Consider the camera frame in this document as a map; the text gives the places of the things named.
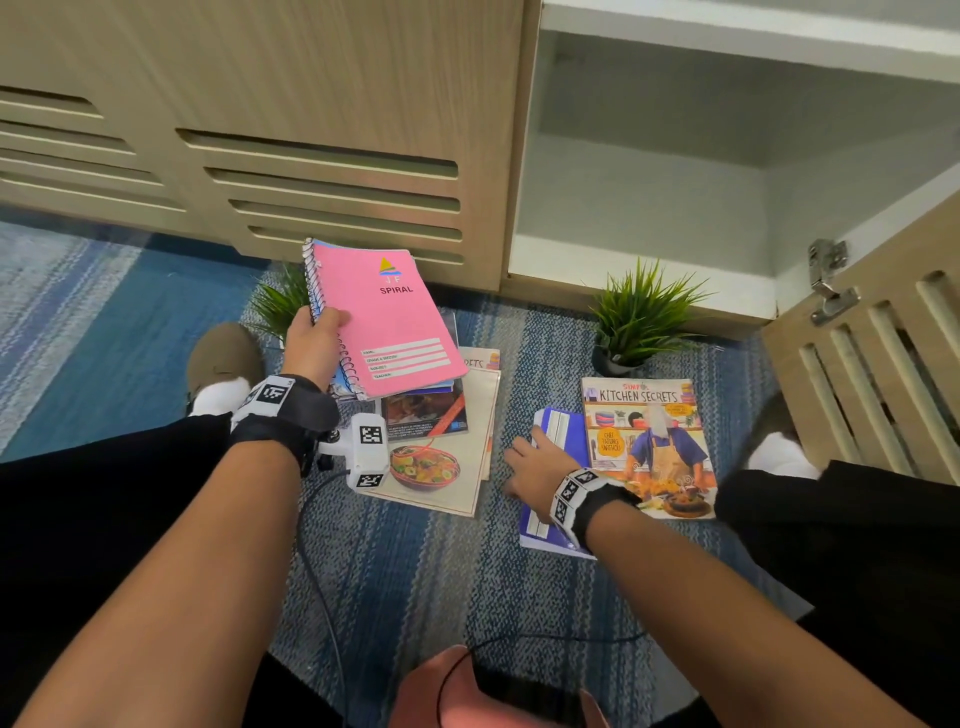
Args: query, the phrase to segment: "carpet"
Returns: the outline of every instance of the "carpet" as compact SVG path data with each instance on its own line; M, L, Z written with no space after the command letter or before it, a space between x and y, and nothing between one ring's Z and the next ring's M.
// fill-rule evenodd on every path
M220 321L249 320L250 295L264 275L264 261L209 243L33 214L15 217L15 224L0 215L4 219L4 460L179 417L193 342ZM595 564L518 546L519 507L499 489L508 473L499 454L515 436L528 433L534 410L578 406L579 379L590 373L589 320L480 294L447 297L442 303L457 311L461 342L502 352L492 482L483 486L477 518L358 497L336 483L321 494L307 521L307 547L333 610L356 726L385 725L402 675L451 644L517 630L611 637L636 628ZM276 367L279 352L267 354ZM756 339L705 342L690 352L656 357L646 375L694 379L721 475L759 406L776 389ZM722 526L676 527L791 616L802 610ZM339 708L329 638L297 560L288 581L271 650ZM695 694L650 640L617 648L504 643L478 661L567 690L586 687L614 726L649 724Z

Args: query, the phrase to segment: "hand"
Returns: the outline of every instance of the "hand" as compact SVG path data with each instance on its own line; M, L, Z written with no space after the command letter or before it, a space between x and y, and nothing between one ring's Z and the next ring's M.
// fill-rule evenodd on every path
M564 477L580 470L580 464L551 443L543 430L531 430L537 446L522 437L514 438L514 446L503 453L514 476L504 485L508 496L518 497L529 505L544 523L550 523L550 506Z
M310 306L304 306L287 329L281 374L305 376L326 391L340 363L340 339L337 329L349 319L346 311L327 306L317 323L310 319Z

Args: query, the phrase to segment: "black plant pot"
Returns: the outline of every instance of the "black plant pot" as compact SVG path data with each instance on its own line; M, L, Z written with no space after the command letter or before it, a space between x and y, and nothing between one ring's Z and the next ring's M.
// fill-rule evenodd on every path
M606 350L599 345L593 346L593 355L590 357L590 363L601 376L622 376L624 378L635 378L639 376L639 367L624 367L620 364L610 361Z

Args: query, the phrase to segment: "door hinge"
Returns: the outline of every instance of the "door hinge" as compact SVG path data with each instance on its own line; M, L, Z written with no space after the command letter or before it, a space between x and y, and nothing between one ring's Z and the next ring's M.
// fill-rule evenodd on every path
M860 302L860 294L855 288L838 291L830 284L833 272L847 265L848 258L846 240L837 242L821 238L816 240L807 251L810 288L823 298L820 307L810 314L810 321L815 327L832 321Z

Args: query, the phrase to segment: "white tracking device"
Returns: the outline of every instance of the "white tracking device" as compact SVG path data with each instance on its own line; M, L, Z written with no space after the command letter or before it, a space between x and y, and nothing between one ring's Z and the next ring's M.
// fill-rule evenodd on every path
M347 459L347 485L351 490L378 488L390 469L387 424L372 412L358 412L348 427L336 430L333 442L321 441L318 454L342 455Z

